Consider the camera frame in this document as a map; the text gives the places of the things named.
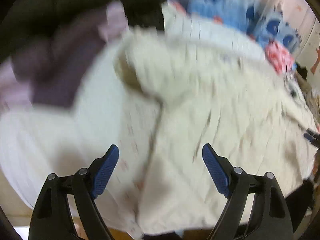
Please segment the cream white padded jacket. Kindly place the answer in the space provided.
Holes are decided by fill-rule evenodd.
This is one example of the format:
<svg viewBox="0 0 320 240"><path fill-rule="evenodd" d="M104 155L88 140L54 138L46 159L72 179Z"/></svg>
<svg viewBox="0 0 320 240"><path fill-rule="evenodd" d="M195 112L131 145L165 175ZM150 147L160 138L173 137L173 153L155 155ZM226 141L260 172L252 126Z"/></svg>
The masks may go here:
<svg viewBox="0 0 320 240"><path fill-rule="evenodd" d="M226 199L202 160L205 144L249 174L272 172L284 195L310 176L316 150L303 133L313 116L268 62L135 30L116 71L161 106L138 202L144 233L216 224Z"/></svg>

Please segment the white cherry print bedsheet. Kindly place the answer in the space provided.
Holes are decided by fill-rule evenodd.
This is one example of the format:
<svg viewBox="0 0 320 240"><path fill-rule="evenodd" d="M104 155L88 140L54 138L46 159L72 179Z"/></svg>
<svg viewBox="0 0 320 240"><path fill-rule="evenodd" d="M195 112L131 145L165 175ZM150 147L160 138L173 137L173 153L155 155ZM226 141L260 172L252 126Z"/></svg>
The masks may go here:
<svg viewBox="0 0 320 240"><path fill-rule="evenodd" d="M96 204L105 224L139 238L136 213L159 106L126 87L114 65L119 42L103 49L72 107L15 107L1 116L1 169L29 207L48 174L72 175L115 144L120 154Z"/></svg>

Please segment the olive brown garment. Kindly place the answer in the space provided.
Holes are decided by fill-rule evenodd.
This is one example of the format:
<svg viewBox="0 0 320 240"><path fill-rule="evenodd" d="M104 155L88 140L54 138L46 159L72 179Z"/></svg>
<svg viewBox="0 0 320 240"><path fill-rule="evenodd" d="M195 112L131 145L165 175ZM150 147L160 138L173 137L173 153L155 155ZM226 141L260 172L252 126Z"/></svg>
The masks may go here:
<svg viewBox="0 0 320 240"><path fill-rule="evenodd" d="M295 73L295 76L304 95L306 104L313 115L316 127L319 130L319 90L312 88L298 72Z"/></svg>

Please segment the white garment with black print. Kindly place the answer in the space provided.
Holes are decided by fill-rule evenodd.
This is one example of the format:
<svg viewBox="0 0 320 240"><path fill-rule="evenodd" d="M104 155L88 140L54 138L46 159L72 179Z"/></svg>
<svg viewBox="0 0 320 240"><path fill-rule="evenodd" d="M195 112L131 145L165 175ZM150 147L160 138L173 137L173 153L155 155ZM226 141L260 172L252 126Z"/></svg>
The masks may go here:
<svg viewBox="0 0 320 240"><path fill-rule="evenodd" d="M312 88L303 77L295 71L284 77L284 85L295 103L304 109L312 108Z"/></svg>

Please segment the purple lilac garment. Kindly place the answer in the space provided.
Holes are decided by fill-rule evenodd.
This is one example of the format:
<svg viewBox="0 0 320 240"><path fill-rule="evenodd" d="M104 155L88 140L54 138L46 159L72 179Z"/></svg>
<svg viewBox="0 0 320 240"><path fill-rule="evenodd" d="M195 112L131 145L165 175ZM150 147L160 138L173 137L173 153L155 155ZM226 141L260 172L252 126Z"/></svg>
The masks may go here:
<svg viewBox="0 0 320 240"><path fill-rule="evenodd" d="M95 57L127 28L123 4L113 1L14 52L1 62L1 110L34 103L71 107Z"/></svg>

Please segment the red pink patterned cloth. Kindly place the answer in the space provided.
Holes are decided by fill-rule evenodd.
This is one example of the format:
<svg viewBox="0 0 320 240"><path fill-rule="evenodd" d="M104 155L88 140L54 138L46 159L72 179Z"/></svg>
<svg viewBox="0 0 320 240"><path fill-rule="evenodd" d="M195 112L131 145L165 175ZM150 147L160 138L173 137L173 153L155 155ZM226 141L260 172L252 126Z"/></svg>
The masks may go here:
<svg viewBox="0 0 320 240"><path fill-rule="evenodd" d="M278 75L291 73L297 68L291 53L276 40L269 41L265 47L265 56Z"/></svg>

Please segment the white quilted duvet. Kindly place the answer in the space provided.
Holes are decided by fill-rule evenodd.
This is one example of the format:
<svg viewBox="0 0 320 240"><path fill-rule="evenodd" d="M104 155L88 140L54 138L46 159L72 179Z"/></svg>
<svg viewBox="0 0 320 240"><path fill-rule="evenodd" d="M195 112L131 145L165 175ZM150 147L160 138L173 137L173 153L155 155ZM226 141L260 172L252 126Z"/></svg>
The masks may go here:
<svg viewBox="0 0 320 240"><path fill-rule="evenodd" d="M162 5L165 34L198 44L232 51L250 60L264 61L263 48L246 34L205 18L188 16L175 3Z"/></svg>

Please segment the blue whale print blanket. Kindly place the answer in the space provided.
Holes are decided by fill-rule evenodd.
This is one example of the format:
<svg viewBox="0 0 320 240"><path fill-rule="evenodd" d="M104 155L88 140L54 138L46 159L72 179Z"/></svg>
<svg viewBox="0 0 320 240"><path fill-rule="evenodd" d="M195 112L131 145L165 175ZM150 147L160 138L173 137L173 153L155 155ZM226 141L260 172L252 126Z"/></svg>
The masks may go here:
<svg viewBox="0 0 320 240"><path fill-rule="evenodd" d="M262 47L276 40L289 52L299 47L302 39L286 17L281 0L171 0L187 14L203 17L237 29Z"/></svg>

